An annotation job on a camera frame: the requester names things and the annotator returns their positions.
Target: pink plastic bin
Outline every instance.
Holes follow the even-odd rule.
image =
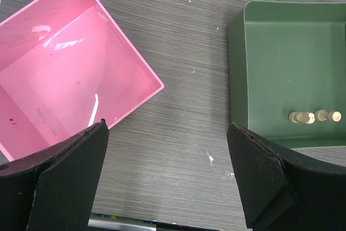
[[[162,88],[99,0],[34,0],[0,23],[0,150],[10,161],[102,118],[111,128]]]

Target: metal object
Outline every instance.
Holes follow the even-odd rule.
[[[106,228],[118,231],[156,231],[156,225],[145,223],[142,220],[134,219],[112,219],[91,215],[88,223],[89,227]]]
[[[315,112],[315,118],[319,121],[331,120],[334,122],[339,122],[341,120],[341,113],[338,111],[327,112],[323,109],[320,109]]]
[[[310,112],[292,112],[289,115],[289,120],[292,123],[305,123],[305,124],[312,124],[315,121],[315,115],[314,113],[310,113]]]

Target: wooden peg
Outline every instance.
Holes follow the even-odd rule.
[[[315,117],[319,121],[331,120],[334,122],[339,122],[341,120],[341,113],[338,111],[327,112],[320,109],[315,112]]]
[[[289,120],[292,123],[312,124],[315,121],[315,115],[310,112],[292,112],[289,115]]]

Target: green plastic tray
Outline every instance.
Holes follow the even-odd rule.
[[[231,121],[289,148],[346,145],[346,4],[249,2],[229,24]],[[292,111],[339,122],[291,123]]]

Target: table surface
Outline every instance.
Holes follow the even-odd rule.
[[[2,0],[0,21],[31,1]],[[226,32],[250,0],[100,1],[165,88],[111,129],[93,211],[246,230],[226,141]],[[301,152],[346,165],[346,148]]]

